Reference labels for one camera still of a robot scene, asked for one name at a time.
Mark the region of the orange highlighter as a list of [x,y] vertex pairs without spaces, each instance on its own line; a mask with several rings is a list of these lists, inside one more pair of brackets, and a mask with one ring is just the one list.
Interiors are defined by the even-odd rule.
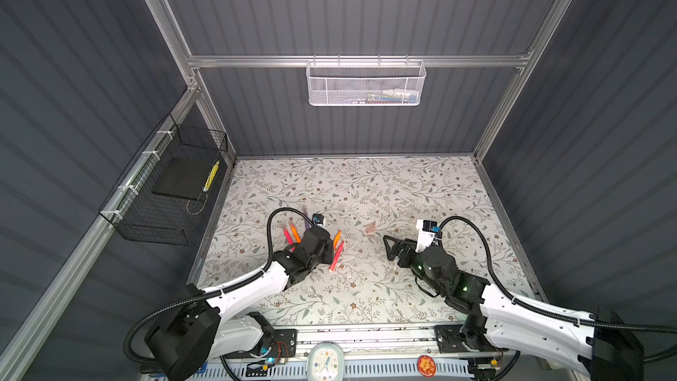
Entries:
[[340,243],[340,238],[341,238],[341,230],[339,230],[333,240],[333,249],[336,250],[339,246]]
[[288,225],[289,225],[289,233],[290,233],[290,237],[289,237],[289,240],[288,240],[289,243],[301,243],[301,238],[299,236],[296,225],[294,225],[294,222],[292,222],[290,220]]

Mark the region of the pink highlighter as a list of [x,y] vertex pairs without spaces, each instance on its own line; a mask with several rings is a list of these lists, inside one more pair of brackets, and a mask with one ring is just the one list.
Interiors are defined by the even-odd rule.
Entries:
[[333,262],[331,263],[331,266],[330,266],[330,269],[329,269],[330,272],[334,272],[336,270],[336,268],[338,266],[338,262],[340,260],[340,256],[343,253],[344,248],[345,248],[345,241],[342,241],[338,245],[337,250],[335,250]]
[[286,226],[282,226],[282,229],[283,229],[284,236],[287,239],[287,243],[288,244],[294,244],[294,240],[293,240],[289,230],[286,228]]

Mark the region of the purple highlighter pen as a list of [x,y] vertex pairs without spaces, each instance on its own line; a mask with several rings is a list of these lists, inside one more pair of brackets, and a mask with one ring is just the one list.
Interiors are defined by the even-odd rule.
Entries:
[[303,206],[301,208],[301,211],[303,212],[305,229],[308,230],[311,227],[312,223],[311,223],[310,217],[308,215],[307,208],[305,206]]

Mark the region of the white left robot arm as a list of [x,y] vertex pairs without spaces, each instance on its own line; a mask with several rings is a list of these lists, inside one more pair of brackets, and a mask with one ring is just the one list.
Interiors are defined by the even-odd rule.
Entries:
[[274,252],[266,271],[250,273],[251,282],[242,277],[208,291],[188,285],[189,293],[198,293],[202,299],[164,310],[146,333],[154,365],[170,380],[185,380],[217,356],[266,354],[273,342],[273,328],[267,320],[257,312],[237,320],[234,316],[303,282],[317,266],[329,265],[333,258],[331,235],[313,226],[301,242]]

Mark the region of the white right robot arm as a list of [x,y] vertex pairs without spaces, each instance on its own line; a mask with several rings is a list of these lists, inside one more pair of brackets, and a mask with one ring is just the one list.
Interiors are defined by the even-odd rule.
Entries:
[[598,328],[586,312],[509,297],[489,280],[461,271],[440,245],[385,236],[386,257],[410,269],[420,290],[466,316],[455,333],[471,351],[510,349],[592,380],[641,380],[644,348],[633,333]]

